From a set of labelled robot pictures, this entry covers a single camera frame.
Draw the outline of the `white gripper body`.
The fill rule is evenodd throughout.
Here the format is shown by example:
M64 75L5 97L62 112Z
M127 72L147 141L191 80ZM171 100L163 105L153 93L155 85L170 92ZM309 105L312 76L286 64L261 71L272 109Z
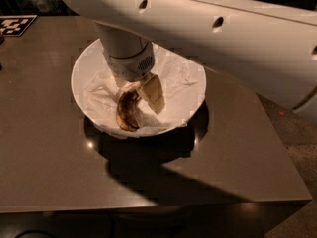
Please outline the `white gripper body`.
M154 49L151 42L135 55L127 58L116 58L106 49L103 49L103 55L111 71L119 78L135 82L143 79L155 65Z

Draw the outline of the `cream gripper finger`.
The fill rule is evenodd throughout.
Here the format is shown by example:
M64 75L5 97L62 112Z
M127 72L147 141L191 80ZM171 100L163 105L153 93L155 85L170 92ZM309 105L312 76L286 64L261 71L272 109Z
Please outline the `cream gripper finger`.
M123 87L127 84L127 81L122 79L117 73L113 72L112 75L118 87Z
M149 73L140 81L138 93L156 114L162 112L165 102L161 82L156 74Z

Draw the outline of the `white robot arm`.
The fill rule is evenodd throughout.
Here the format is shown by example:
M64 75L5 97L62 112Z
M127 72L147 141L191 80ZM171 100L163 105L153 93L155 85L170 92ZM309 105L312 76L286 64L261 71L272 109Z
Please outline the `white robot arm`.
M155 43L317 122L317 12L253 0L63 0L118 72Z

